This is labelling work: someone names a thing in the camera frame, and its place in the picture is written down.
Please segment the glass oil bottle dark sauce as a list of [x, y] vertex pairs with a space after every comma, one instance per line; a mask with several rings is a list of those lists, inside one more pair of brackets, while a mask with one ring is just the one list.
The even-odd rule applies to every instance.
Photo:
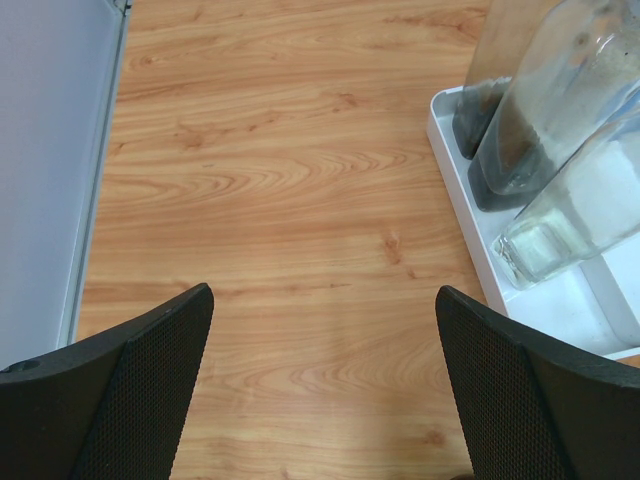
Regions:
[[551, 9], [469, 167], [477, 207], [529, 202], [638, 91], [638, 2], [563, 1]]

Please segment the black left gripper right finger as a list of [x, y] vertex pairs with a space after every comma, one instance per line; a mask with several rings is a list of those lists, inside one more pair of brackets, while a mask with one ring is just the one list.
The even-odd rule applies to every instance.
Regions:
[[443, 286], [439, 337], [474, 479], [636, 479], [639, 370]]

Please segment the clear glass oil bottle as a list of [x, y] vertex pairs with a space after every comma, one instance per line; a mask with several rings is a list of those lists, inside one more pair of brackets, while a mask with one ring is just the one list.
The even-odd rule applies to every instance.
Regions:
[[492, 242], [511, 284], [525, 290], [639, 231], [639, 106], [592, 134]]

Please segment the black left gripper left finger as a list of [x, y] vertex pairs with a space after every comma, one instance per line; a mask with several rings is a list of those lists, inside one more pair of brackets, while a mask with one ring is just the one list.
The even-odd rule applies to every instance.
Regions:
[[2, 478], [169, 478], [213, 311], [201, 283], [3, 369]]

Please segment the glass oil bottle brown sauce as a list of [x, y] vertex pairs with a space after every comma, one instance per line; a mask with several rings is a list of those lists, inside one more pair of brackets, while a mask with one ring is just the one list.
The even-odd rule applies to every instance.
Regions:
[[453, 116], [453, 133], [471, 160], [538, 26], [558, 3], [494, 0]]

